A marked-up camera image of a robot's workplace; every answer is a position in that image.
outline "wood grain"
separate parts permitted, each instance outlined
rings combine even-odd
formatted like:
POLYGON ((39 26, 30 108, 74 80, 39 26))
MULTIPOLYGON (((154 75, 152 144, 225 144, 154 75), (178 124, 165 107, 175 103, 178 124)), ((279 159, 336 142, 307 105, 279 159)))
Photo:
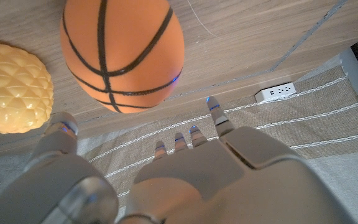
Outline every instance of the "wood grain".
POLYGON ((358 0, 343 5, 276 70, 306 73, 358 42, 358 0))
MULTIPOLYGON (((0 0, 0 42, 25 49, 43 61, 54 84, 52 112, 73 114, 80 127, 79 138, 88 138, 202 108, 209 95, 226 102, 293 81, 358 40, 358 1, 349 1, 270 72, 337 1, 169 2, 183 29, 185 66, 174 97, 139 114, 107 110, 68 71, 58 32, 64 1, 0 0)), ((0 151, 33 146, 44 128, 0 134, 0 151)))

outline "basketball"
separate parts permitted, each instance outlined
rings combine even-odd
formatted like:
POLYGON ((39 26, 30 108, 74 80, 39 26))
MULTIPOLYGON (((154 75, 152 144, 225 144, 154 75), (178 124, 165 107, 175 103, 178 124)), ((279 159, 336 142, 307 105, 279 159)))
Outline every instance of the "basketball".
POLYGON ((60 43, 80 86, 118 113, 161 103, 185 58, 183 33, 166 0, 68 0, 60 43))

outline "yellow textured object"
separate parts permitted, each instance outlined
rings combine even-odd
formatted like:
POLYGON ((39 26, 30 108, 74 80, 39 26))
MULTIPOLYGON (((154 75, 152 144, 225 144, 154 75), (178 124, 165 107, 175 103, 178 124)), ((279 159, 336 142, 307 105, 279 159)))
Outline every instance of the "yellow textured object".
POLYGON ((0 44, 0 133, 24 133, 50 117, 53 84, 45 65, 24 50, 0 44))

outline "white power strip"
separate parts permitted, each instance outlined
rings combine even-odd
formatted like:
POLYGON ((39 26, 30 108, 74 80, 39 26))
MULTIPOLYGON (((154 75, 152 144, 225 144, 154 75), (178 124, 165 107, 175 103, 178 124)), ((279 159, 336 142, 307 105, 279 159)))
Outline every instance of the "white power strip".
POLYGON ((282 84, 275 87, 270 87, 264 90, 260 90, 256 95, 256 102, 266 102, 270 100, 276 100, 296 93, 293 83, 282 84))

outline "beige rug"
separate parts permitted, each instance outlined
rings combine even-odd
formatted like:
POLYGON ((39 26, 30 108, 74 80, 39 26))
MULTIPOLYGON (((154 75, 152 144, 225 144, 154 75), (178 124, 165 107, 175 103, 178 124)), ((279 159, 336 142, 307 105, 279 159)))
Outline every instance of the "beige rug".
MULTIPOLYGON (((221 105, 233 124, 250 126, 277 138, 305 159, 358 152, 358 96, 341 66, 296 82, 297 94, 257 104, 253 96, 221 105)), ((119 194, 120 207, 139 169, 153 159, 155 143, 174 147, 174 135, 197 125, 216 137, 208 109, 189 111, 129 131, 86 153, 119 194)))

